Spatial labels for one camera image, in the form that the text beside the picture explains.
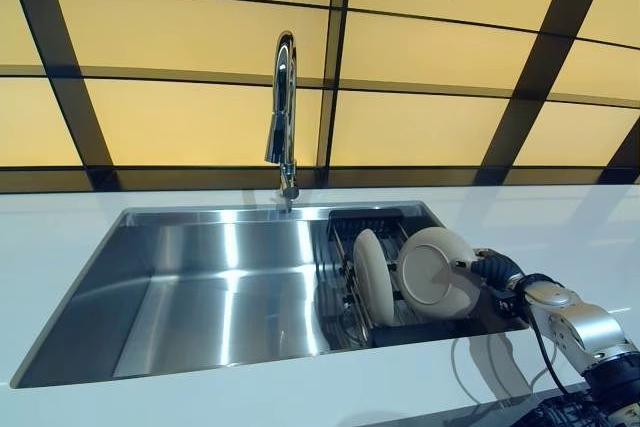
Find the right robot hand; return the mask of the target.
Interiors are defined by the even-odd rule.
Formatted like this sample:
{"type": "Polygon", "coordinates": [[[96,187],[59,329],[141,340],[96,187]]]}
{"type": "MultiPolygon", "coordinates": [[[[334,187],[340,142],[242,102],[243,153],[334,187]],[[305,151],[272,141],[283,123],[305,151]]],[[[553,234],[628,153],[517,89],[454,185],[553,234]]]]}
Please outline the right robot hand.
{"type": "Polygon", "coordinates": [[[473,250],[471,260],[456,259],[453,266],[469,271],[494,289],[513,290],[514,286],[524,277],[523,270],[510,257],[490,248],[473,250]]]}

